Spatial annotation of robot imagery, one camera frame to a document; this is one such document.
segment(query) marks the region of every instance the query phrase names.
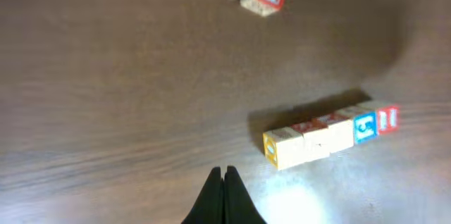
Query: wooden table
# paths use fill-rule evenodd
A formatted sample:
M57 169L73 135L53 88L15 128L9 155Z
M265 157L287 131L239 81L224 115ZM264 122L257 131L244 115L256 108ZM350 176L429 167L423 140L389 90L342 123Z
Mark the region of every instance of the wooden table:
M448 223L450 2L0 0L0 223L179 223L228 164L269 223ZM263 130L362 92L399 132L266 161Z

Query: blue block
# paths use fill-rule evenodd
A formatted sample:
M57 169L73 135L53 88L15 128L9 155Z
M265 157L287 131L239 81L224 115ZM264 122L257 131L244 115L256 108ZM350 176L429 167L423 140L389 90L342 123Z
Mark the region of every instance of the blue block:
M378 136L376 112L358 115L354 118L354 141L361 144Z

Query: table surface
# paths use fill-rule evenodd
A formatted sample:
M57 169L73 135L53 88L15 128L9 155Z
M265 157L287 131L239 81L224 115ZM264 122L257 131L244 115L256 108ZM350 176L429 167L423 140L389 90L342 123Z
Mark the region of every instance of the table surface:
M451 0L0 0L0 223L179 223L234 165L269 223L448 223ZM261 133L401 128L276 171Z

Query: wood grain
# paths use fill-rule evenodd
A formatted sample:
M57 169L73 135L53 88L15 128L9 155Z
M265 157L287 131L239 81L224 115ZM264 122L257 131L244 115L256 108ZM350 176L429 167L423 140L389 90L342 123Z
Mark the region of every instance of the wood grain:
M227 165L269 223L447 223L450 2L0 0L0 223L179 223ZM356 89L401 130L265 160L260 131Z

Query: blue block face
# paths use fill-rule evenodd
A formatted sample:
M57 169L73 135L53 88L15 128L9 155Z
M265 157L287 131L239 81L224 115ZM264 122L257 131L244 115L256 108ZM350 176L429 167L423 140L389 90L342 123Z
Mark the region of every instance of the blue block face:
M377 137L377 135L376 112L365 113L354 118L355 144L366 142Z

